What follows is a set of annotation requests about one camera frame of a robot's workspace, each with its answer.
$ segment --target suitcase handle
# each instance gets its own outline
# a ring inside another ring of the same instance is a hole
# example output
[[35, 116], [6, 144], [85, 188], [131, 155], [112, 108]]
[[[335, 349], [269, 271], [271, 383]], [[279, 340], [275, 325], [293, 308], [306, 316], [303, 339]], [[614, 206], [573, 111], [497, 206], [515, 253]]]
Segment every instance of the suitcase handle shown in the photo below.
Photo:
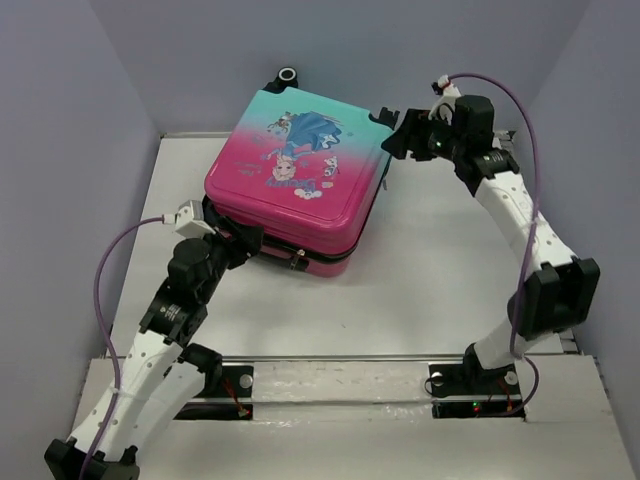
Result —
[[309, 266], [309, 260], [302, 258], [302, 255], [294, 255], [289, 258], [282, 258], [266, 252], [258, 254], [260, 258], [264, 258], [267, 262], [279, 267], [288, 268], [296, 272], [304, 272]]

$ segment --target red wire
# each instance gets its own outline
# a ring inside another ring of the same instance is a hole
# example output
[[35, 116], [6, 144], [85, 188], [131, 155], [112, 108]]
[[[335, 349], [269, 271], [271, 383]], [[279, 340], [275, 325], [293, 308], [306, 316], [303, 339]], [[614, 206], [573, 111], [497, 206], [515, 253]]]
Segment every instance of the red wire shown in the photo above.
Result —
[[244, 405], [242, 405], [242, 403], [240, 403], [240, 401], [238, 400], [238, 395], [236, 395], [236, 392], [233, 389], [233, 385], [231, 385], [231, 380], [229, 380], [228, 378], [225, 378], [224, 380], [222, 380], [222, 386], [227, 391], [229, 396], [233, 399], [234, 403], [236, 404], [236, 407], [238, 408], [238, 413], [246, 412], [247, 415], [251, 413], [249, 409], [244, 408]]

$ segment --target children's suitcase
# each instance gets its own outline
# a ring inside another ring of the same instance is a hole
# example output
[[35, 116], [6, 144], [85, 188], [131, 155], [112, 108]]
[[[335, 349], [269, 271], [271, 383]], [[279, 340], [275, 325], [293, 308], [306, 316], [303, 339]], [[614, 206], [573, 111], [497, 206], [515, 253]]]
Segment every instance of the children's suitcase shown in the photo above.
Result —
[[218, 221], [263, 226], [261, 256], [331, 277], [358, 244], [398, 113], [375, 118], [295, 87], [285, 68], [256, 93], [206, 177], [206, 207]]

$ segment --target robotic arm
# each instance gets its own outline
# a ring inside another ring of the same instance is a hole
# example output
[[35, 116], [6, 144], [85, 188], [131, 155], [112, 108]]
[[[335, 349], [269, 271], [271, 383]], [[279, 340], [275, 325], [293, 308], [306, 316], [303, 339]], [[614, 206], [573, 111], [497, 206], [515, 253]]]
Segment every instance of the robotic arm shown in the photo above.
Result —
[[[522, 262], [533, 204], [516, 161], [506, 150], [493, 147], [490, 100], [461, 95], [446, 76], [432, 87], [439, 96], [432, 109], [407, 110], [399, 129], [382, 148], [399, 159], [411, 150], [417, 161], [442, 157], [453, 162], [456, 176], [489, 212]], [[554, 333], [584, 322], [599, 276], [597, 263], [578, 258], [540, 215], [514, 353], [522, 355]], [[465, 353], [457, 381], [466, 383], [469, 391], [474, 385], [495, 381], [513, 364], [509, 343], [514, 299], [515, 294], [500, 325]]]
[[[207, 316], [206, 305], [224, 272], [244, 264], [262, 244], [263, 229], [225, 225], [223, 235], [204, 221], [202, 204], [189, 201], [164, 223], [186, 237], [168, 264], [133, 346], [124, 359], [120, 388], [114, 382], [67, 441], [54, 440], [45, 460], [56, 480], [77, 480], [87, 452], [84, 480], [136, 480], [136, 453], [163, 431], [180, 409], [222, 375], [222, 356], [190, 344]], [[118, 401], [108, 425], [102, 420], [114, 393]]]

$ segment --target gray wall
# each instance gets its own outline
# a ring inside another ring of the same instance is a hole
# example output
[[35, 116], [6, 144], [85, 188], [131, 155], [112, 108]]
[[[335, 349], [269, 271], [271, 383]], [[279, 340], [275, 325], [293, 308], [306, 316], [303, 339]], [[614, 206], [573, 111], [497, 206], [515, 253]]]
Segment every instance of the gray wall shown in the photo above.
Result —
[[84, 0], [0, 2], [0, 64], [0, 477], [50, 479], [45, 448], [99, 352], [93, 272], [139, 218], [158, 139]]
[[[640, 474], [638, 18], [637, 0], [594, 0], [532, 115], [542, 152], [544, 213], [566, 243], [602, 269], [578, 339], [601, 362]], [[519, 137], [524, 154], [528, 143]]]
[[[428, 106], [443, 73], [495, 75], [531, 101], [587, 0], [90, 0], [162, 131], [229, 130], [277, 69], [370, 109]], [[477, 87], [485, 92], [484, 86]], [[494, 90], [500, 125], [512, 106]]]

